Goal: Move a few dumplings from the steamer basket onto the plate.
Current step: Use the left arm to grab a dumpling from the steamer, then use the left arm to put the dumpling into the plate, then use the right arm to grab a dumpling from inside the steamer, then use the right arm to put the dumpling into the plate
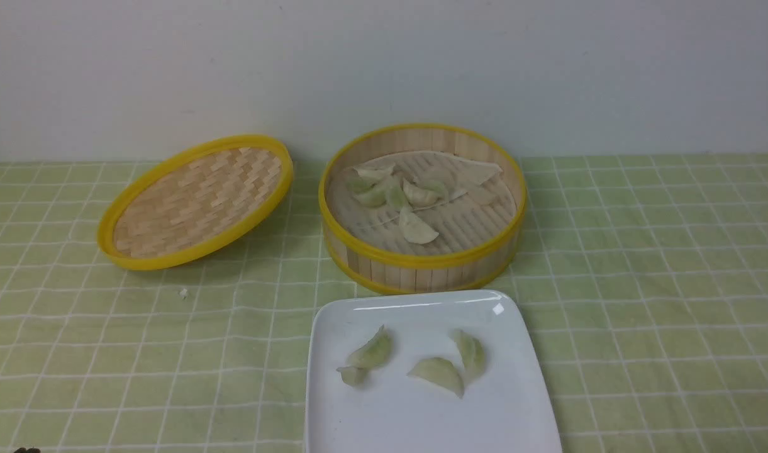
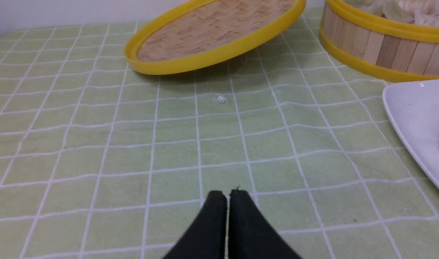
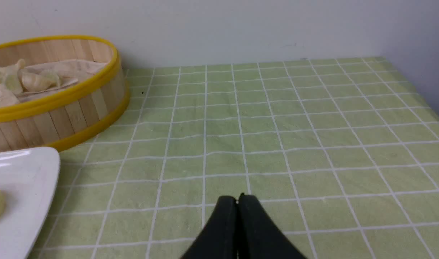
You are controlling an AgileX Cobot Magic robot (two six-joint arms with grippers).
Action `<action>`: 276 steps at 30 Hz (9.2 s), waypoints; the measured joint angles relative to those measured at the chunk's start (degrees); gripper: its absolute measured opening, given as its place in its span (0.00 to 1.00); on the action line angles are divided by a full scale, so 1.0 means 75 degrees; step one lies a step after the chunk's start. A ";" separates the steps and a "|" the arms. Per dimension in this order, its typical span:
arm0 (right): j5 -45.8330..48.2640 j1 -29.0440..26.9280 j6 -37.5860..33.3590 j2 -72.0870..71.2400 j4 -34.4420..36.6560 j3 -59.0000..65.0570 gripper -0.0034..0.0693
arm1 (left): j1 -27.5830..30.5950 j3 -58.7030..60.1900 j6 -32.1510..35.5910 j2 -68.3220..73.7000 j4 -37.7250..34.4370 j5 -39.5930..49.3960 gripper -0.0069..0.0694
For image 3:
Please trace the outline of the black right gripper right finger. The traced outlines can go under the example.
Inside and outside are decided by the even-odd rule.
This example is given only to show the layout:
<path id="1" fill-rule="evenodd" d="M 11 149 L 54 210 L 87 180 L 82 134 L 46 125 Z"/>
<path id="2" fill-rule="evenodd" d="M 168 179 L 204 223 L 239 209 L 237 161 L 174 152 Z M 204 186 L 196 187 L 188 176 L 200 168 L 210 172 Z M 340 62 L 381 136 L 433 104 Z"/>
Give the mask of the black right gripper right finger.
<path id="1" fill-rule="evenodd" d="M 242 193 L 238 198 L 239 259 L 305 259 L 280 231 L 254 195 Z"/>

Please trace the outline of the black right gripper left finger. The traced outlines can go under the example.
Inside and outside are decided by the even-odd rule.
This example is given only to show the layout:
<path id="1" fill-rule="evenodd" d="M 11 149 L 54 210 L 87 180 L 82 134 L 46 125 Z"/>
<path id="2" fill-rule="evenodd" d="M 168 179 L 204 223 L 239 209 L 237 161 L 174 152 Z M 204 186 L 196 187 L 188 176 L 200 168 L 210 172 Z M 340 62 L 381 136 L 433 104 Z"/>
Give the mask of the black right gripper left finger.
<path id="1" fill-rule="evenodd" d="M 236 199 L 220 196 L 213 212 L 182 259 L 236 259 L 235 243 L 238 211 Z"/>

